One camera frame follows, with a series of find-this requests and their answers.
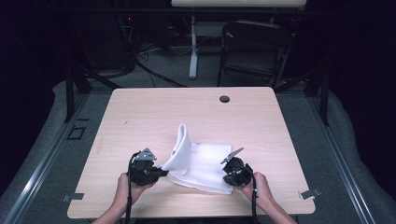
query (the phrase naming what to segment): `white cloth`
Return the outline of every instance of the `white cloth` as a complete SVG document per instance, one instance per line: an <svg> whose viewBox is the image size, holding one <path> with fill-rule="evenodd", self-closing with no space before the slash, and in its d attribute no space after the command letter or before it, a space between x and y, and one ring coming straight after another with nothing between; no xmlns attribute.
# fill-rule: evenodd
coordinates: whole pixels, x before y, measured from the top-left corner
<svg viewBox="0 0 396 224"><path fill-rule="evenodd" d="M181 186L231 194L233 187L223 180L225 164L220 164L230 153L230 145L192 143L186 125L180 124L171 158L161 168Z"/></svg>

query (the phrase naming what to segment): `gray carpet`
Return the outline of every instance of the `gray carpet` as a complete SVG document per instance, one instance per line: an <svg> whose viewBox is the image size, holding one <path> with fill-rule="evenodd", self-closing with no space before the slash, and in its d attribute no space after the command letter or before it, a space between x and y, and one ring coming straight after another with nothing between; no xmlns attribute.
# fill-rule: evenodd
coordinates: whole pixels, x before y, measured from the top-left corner
<svg viewBox="0 0 396 224"><path fill-rule="evenodd" d="M191 87L215 86L219 66L216 48L201 49L198 78L188 78L190 54L175 54L163 50L154 50L142 55L147 61L140 61L154 72ZM136 69L127 76L112 78L122 87L172 87L169 83ZM21 223L89 223L89 220L69 219L66 211L69 203L61 202L64 194L75 191L79 176L100 121L106 109L110 89L96 80L90 80L94 91L72 125L84 127L85 132L80 140L66 140L60 144L60 152L52 164L47 177L37 192L34 200L22 218ZM265 86L260 78L242 78L237 74L225 76L223 86ZM35 146L26 159L20 172L0 200L1 219L7 218L33 171L41 158L53 147L57 133L64 126L65 97L64 83L54 88L56 102L49 115L48 122L37 138ZM278 94L277 99L290 131L297 155L303 167L309 188L320 188L322 195L315 199L316 212L312 215L298 216L299 223L361 223L354 204L341 179L334 161L330 145L320 129L316 113L309 100L302 96L301 89L291 93ZM361 192L372 211L377 223L391 223L396 220L395 202L373 180L370 172L361 163L354 143L353 128L349 118L337 98L331 94L329 104L329 122L334 138L346 157L351 173L356 178ZM271 223L268 217L260 217L262 223Z"/></svg>

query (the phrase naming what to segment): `wooden table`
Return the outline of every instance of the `wooden table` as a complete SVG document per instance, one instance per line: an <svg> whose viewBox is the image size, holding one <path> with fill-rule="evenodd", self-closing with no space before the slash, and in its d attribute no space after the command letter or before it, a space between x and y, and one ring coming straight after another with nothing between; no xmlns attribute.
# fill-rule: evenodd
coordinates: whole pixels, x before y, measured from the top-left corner
<svg viewBox="0 0 396 224"><path fill-rule="evenodd" d="M230 97L222 103L222 95ZM289 214L315 211L274 92L270 88L117 89L99 127L76 193L71 218L99 217L111 205L117 179L136 151L149 147L155 165L170 158L177 127L185 123L195 143L230 144L254 171L266 174L277 202ZM132 217L251 216L250 201L238 190L219 195L178 186L165 177L133 205Z"/></svg>

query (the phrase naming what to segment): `chair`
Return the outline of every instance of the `chair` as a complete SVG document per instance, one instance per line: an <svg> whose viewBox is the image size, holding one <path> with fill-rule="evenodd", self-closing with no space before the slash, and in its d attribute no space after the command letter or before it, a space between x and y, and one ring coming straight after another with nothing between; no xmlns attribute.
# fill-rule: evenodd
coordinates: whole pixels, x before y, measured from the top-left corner
<svg viewBox="0 0 396 224"><path fill-rule="evenodd" d="M222 71L228 70L259 76L272 87L291 45L291 33L285 28L263 22L231 21L222 29L222 48L218 86Z"/></svg>

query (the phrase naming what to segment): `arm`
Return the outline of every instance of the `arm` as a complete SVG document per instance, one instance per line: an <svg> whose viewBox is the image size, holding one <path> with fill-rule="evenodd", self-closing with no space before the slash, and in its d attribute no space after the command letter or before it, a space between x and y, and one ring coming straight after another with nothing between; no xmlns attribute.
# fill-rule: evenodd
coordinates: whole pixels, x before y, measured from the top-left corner
<svg viewBox="0 0 396 224"><path fill-rule="evenodd" d="M132 204L134 204L137 201L137 199L139 199L143 191L151 188L154 184L155 183L140 187L134 183L131 183ZM93 223L94 224L115 223L120 217L122 217L122 215L125 214L127 198L128 198L128 176L127 174L123 173L119 177L119 183L117 185L117 191L116 191L116 195L114 196L113 203Z"/></svg>
<svg viewBox="0 0 396 224"><path fill-rule="evenodd" d="M259 206L260 209L277 224L296 223L275 201L265 175L256 172L254 173L254 177L257 182L257 206ZM253 181L250 181L248 185L237 187L237 189L241 190L250 200L253 192L252 182Z"/></svg>

